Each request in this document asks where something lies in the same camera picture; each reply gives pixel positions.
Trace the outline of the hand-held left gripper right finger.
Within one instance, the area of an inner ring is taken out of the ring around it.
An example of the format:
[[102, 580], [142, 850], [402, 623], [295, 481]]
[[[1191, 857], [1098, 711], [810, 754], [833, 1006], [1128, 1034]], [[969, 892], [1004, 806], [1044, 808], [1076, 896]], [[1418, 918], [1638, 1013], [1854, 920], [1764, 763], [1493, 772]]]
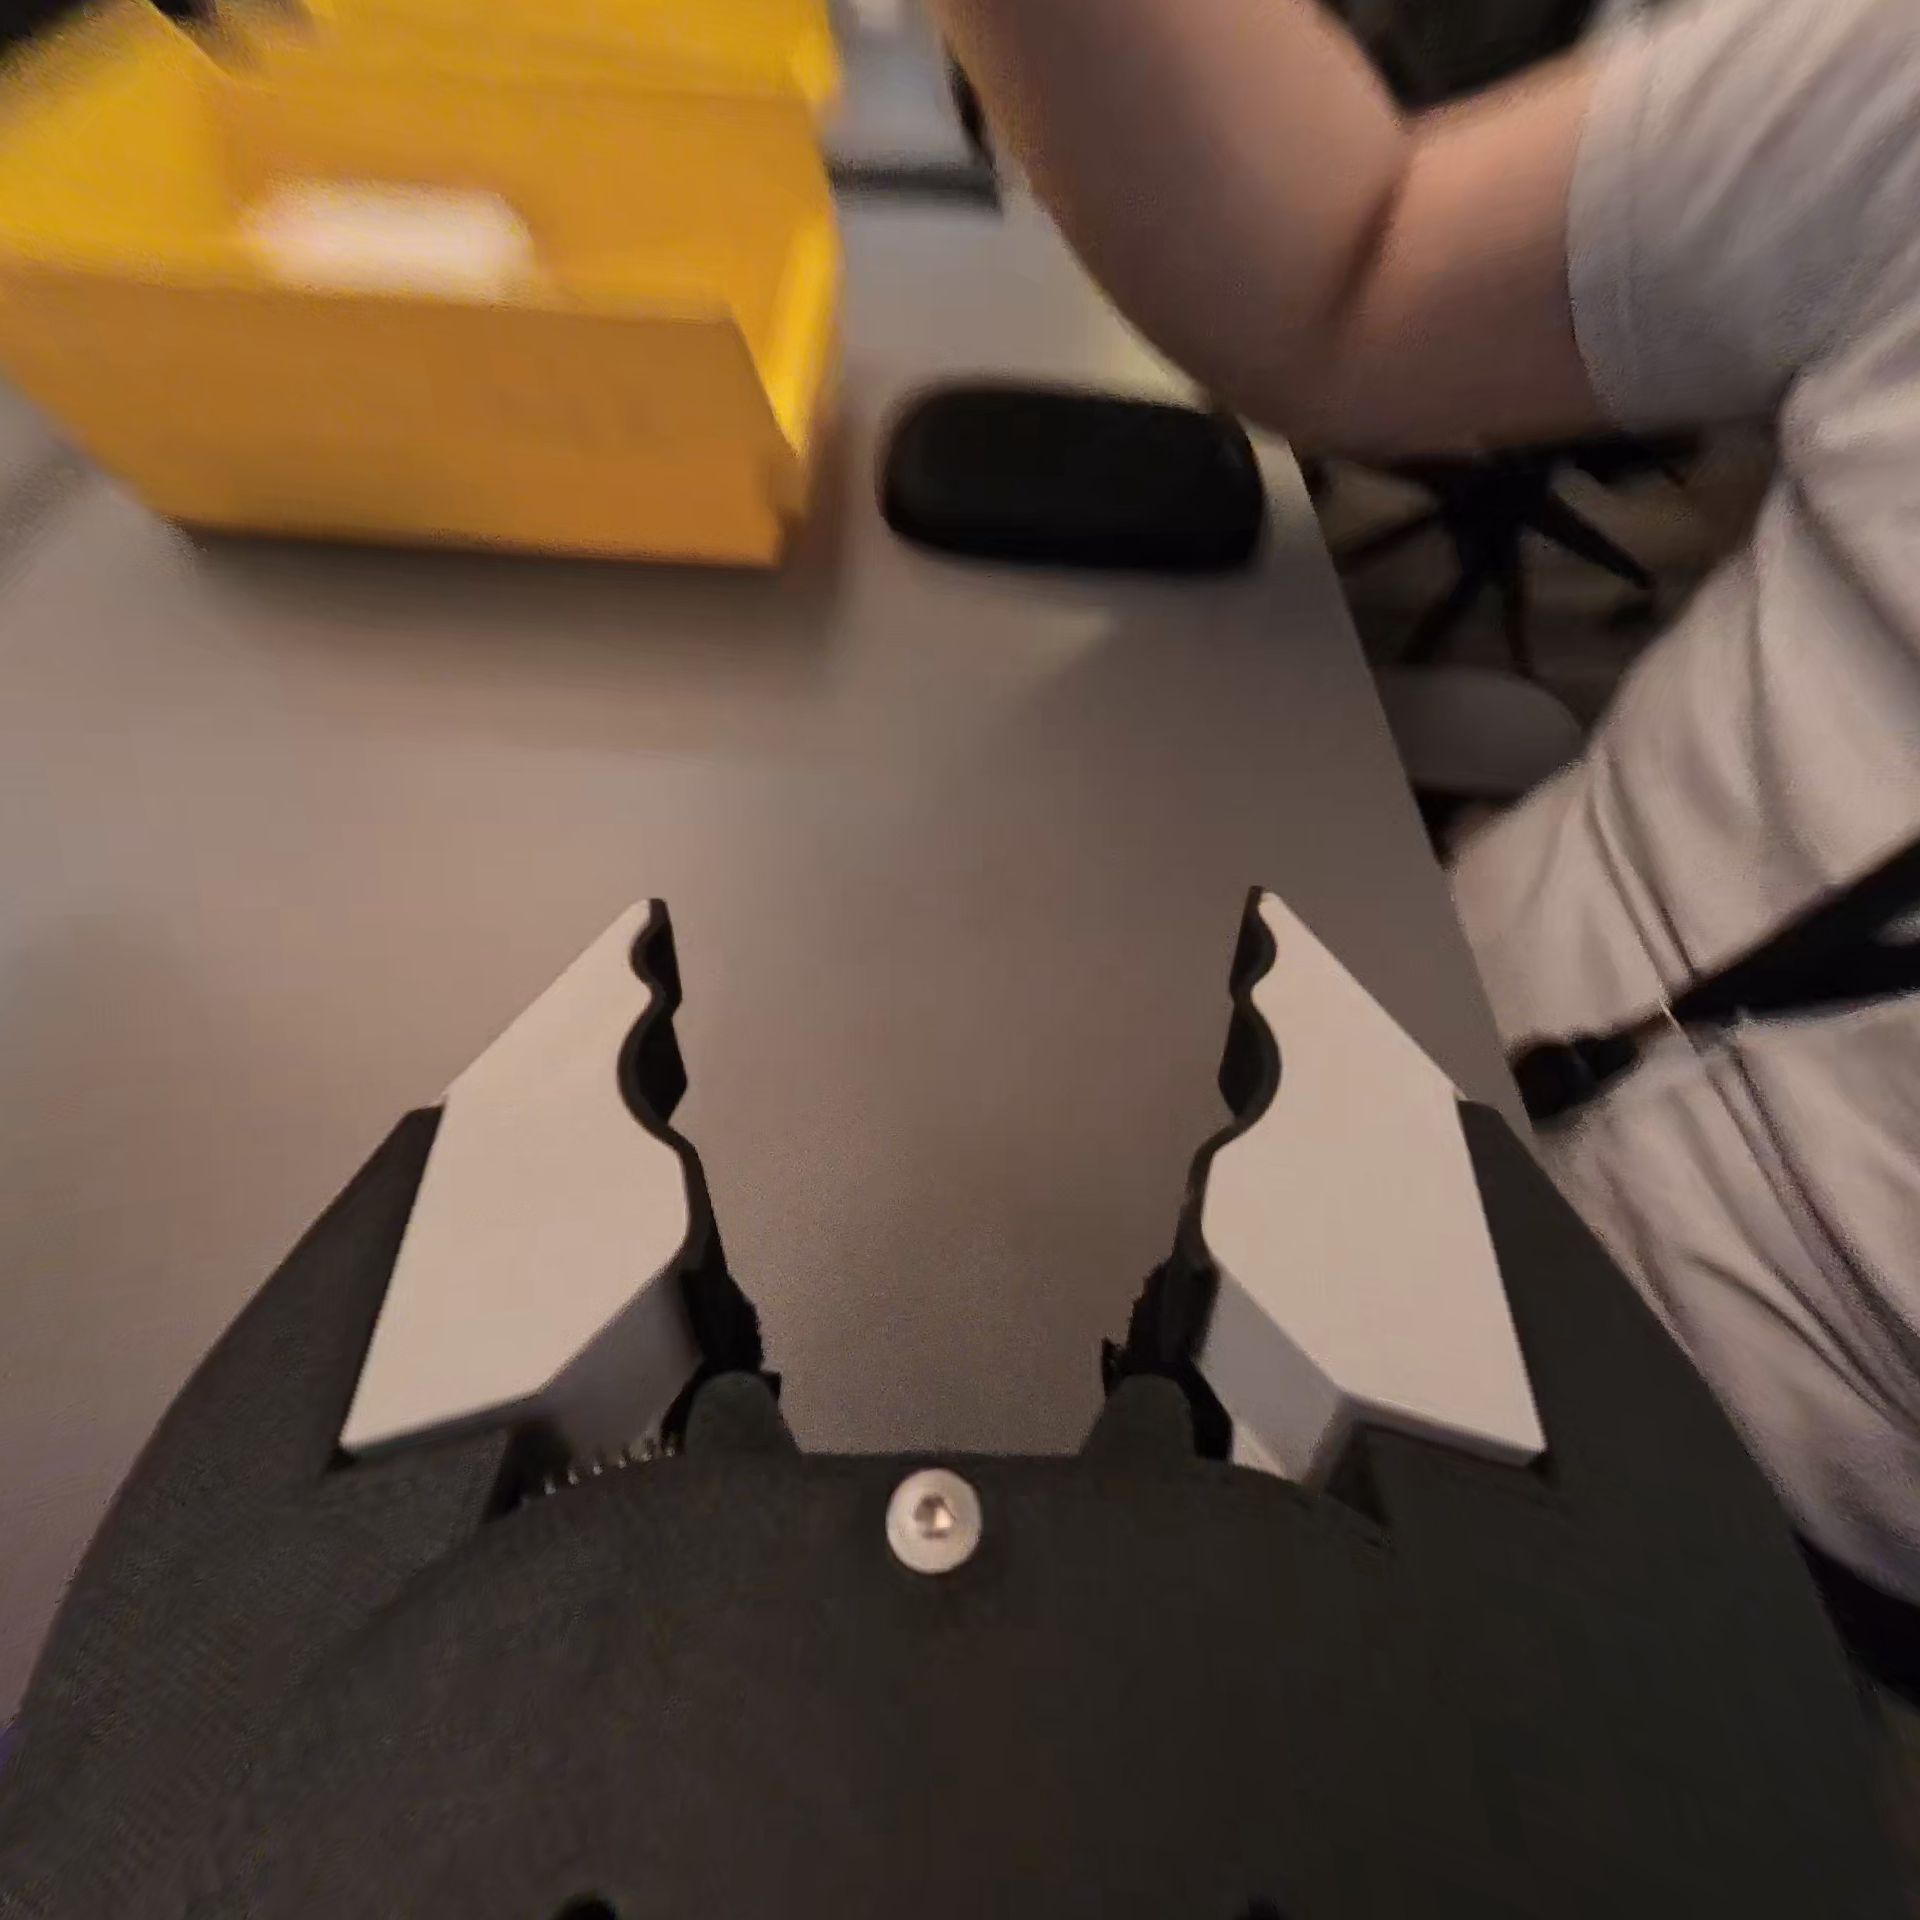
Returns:
[[1207, 1456], [1307, 1489], [1362, 1434], [1536, 1465], [1547, 1441], [1464, 1094], [1270, 889], [1248, 892], [1227, 1000], [1227, 1115], [1109, 1386], [1173, 1380]]

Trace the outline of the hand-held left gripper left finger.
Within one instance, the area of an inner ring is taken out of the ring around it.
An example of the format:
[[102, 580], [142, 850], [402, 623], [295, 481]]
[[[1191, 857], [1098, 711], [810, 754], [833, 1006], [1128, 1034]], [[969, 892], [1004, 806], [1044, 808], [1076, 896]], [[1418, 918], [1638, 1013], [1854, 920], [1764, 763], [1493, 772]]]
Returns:
[[435, 1106], [340, 1431], [352, 1460], [494, 1426], [564, 1468], [667, 1444], [709, 1377], [769, 1375], [704, 1159], [671, 904], [630, 904]]

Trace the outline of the person's right forearm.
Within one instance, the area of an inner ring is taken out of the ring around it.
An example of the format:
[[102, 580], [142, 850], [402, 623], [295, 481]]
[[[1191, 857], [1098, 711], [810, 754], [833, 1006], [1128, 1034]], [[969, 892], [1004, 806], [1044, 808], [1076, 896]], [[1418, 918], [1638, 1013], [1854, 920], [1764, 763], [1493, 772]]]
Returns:
[[937, 2], [995, 144], [1116, 311], [1297, 451], [1605, 423], [1570, 320], [1596, 56], [1405, 117], [1315, 2]]

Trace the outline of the person in white shirt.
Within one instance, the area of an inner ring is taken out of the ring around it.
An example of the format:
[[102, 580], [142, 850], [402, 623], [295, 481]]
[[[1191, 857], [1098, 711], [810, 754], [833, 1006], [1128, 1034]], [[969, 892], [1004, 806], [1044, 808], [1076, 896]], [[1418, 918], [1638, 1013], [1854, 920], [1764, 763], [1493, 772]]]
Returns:
[[1796, 1530], [1916, 1602], [1916, 992], [1661, 1022], [1916, 845], [1916, 2], [1621, 28], [1568, 248], [1601, 401], [1769, 414], [1774, 481], [1457, 912], [1507, 1044], [1658, 1022], [1537, 1157]]

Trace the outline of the black chair base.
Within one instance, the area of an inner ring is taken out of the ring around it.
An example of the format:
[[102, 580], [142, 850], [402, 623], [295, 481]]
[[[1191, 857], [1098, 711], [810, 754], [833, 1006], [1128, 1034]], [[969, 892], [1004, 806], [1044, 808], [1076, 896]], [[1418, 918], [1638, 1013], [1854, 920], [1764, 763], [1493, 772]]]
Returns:
[[1430, 454], [1380, 468], [1384, 481], [1410, 486], [1423, 507], [1375, 532], [1333, 545], [1344, 580], [1396, 558], [1398, 552], [1445, 538], [1455, 555], [1455, 584], [1427, 603], [1405, 640], [1402, 665], [1435, 669], [1455, 660], [1455, 642], [1482, 600], [1498, 608], [1498, 633], [1509, 665], [1521, 679], [1537, 677], [1529, 630], [1524, 545], [1545, 542], [1560, 555], [1590, 566], [1630, 595], [1621, 623], [1650, 623], [1658, 603], [1655, 573], [1633, 558], [1596, 522], [1573, 509], [1559, 481], [1580, 473], [1596, 486], [1627, 486], [1658, 475], [1687, 486], [1706, 454], [1702, 429], [1627, 435], [1520, 444], [1486, 454]]

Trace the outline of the black oval case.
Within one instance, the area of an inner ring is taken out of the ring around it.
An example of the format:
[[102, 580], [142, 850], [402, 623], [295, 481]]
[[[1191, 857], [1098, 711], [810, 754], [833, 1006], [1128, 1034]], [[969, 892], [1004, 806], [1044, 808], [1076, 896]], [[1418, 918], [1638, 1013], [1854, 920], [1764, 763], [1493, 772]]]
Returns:
[[1055, 570], [1248, 570], [1270, 509], [1248, 429], [1187, 401], [947, 378], [896, 414], [876, 497], [925, 552]]

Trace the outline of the yellow plastic bin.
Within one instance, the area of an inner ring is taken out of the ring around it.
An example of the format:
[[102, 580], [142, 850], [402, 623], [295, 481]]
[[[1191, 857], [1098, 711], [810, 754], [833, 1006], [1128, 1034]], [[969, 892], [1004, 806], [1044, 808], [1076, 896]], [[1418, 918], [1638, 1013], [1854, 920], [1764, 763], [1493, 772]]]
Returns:
[[64, 2], [5, 378], [191, 529], [773, 566], [835, 367], [828, 2]]

